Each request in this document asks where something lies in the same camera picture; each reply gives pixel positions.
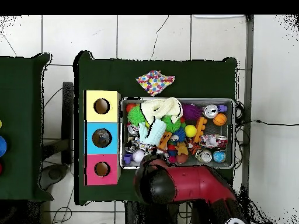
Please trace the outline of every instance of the yellow box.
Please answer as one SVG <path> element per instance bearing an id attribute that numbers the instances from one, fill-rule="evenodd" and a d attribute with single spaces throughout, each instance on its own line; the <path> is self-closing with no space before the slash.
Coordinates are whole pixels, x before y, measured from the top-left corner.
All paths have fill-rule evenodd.
<path id="1" fill-rule="evenodd" d="M 117 91 L 87 90 L 87 122 L 119 122 L 120 94 Z"/>

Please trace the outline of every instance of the white cloth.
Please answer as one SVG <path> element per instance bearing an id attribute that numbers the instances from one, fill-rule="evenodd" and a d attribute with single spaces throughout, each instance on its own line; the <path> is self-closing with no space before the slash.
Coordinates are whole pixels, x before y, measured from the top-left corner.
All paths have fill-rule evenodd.
<path id="1" fill-rule="evenodd" d="M 161 119 L 165 115 L 170 115 L 171 121 L 175 123 L 183 115 L 182 105 L 174 97 L 168 99 L 147 100 L 140 104 L 140 109 L 150 125 L 154 122 L 154 117 Z"/>

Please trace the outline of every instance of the white ball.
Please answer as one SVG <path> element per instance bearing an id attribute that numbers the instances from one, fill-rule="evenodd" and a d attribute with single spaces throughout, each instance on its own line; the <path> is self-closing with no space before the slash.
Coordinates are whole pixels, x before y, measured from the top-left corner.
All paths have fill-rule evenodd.
<path id="1" fill-rule="evenodd" d="M 139 149 L 135 153 L 133 153 L 133 160 L 135 162 L 140 162 L 142 161 L 143 157 L 145 156 L 145 153 L 142 149 Z"/>

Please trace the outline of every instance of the stacked cube boxes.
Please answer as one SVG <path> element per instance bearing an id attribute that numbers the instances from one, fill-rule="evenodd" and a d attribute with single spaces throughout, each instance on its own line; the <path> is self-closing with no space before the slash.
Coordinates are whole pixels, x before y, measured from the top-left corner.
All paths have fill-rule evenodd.
<path id="1" fill-rule="evenodd" d="M 104 113 L 96 111 L 97 100 L 107 103 Z M 87 90 L 84 103 L 86 111 L 85 129 L 85 185 L 114 185 L 120 177 L 119 165 L 119 100 L 120 95 L 116 91 Z M 110 141 L 105 145 L 95 145 L 93 135 L 98 130 L 108 132 Z M 96 165 L 105 164 L 106 174 L 98 175 Z"/>

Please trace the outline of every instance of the blue box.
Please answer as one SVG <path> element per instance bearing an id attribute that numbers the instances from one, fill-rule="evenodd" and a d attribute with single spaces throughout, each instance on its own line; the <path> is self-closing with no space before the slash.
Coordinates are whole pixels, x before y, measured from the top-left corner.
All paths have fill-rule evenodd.
<path id="1" fill-rule="evenodd" d="M 110 136 L 109 144 L 99 148 L 93 143 L 93 134 L 100 129 L 105 129 Z M 87 122 L 87 155 L 118 154 L 119 153 L 119 123 L 117 122 Z"/>

